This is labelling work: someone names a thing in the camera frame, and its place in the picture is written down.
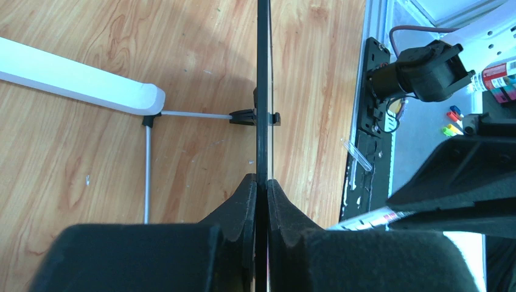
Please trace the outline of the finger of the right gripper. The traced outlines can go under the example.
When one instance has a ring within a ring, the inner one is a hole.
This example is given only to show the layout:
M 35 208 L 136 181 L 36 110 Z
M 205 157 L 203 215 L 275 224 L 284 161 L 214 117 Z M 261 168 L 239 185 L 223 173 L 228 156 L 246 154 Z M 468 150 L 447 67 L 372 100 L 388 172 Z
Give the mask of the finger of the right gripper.
M 453 137 L 386 202 L 409 216 L 392 229 L 515 238 L 515 139 Z

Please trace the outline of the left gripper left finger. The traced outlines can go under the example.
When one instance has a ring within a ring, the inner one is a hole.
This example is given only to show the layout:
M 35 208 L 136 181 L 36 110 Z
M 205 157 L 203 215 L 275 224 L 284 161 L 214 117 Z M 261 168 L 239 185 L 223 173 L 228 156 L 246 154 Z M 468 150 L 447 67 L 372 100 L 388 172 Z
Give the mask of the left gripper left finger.
M 31 291 L 251 291 L 256 177 L 198 223 L 76 224 L 51 244 Z

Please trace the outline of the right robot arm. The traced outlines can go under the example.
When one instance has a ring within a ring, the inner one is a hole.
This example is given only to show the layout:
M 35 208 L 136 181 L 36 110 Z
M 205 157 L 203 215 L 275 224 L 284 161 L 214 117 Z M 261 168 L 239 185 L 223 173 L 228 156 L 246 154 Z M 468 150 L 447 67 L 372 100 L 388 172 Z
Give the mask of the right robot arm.
M 515 14 L 492 13 L 371 72 L 379 101 L 414 94 L 443 102 L 515 46 Z M 461 134 L 441 142 L 386 202 L 408 218 L 394 229 L 475 232 L 515 238 L 515 120 L 469 114 Z

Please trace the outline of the green whiteboard marker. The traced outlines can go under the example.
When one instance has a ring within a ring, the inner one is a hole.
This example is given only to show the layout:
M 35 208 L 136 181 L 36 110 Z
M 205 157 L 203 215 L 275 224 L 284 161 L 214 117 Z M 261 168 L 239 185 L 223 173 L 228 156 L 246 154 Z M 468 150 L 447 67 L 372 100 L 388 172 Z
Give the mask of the green whiteboard marker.
M 364 214 L 346 219 L 327 228 L 328 231 L 362 231 L 389 225 L 392 222 L 414 215 L 415 211 L 394 211 L 389 207 L 366 212 Z

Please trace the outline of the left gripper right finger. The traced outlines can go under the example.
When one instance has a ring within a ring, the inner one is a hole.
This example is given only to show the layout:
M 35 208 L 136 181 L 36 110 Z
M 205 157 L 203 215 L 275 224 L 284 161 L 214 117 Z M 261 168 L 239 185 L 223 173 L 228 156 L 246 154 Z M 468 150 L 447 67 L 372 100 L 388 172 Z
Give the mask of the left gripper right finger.
M 477 291 L 456 245 L 441 233 L 328 231 L 276 180 L 267 186 L 271 291 Z

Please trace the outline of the white whiteboard black frame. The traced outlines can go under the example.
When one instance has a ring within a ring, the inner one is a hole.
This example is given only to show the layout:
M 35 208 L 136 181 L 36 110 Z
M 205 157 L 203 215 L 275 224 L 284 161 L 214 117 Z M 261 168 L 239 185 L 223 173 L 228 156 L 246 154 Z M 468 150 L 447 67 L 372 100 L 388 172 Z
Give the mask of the white whiteboard black frame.
M 151 129 L 145 130 L 144 249 L 140 291 L 266 291 L 268 288 L 267 186 L 272 174 L 273 106 L 271 3 L 257 3 L 257 83 L 254 108 L 233 112 L 230 123 L 256 129 L 256 172 L 195 224 L 151 224 Z

